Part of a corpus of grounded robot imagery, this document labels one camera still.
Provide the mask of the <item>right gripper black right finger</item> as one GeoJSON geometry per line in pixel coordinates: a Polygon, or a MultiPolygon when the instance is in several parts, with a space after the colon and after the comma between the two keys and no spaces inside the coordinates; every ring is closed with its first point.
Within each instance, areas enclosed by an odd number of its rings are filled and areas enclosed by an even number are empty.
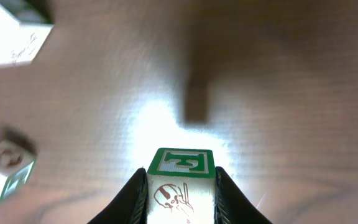
{"type": "Polygon", "coordinates": [[[214,224],[272,224],[219,166],[216,167],[214,224]]]}

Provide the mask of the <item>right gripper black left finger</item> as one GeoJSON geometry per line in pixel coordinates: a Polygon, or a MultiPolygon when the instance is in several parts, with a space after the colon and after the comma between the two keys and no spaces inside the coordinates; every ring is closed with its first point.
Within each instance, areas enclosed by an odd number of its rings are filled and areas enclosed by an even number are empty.
{"type": "Polygon", "coordinates": [[[139,168],[113,200],[88,224],[146,224],[148,183],[144,168],[139,168]]]}

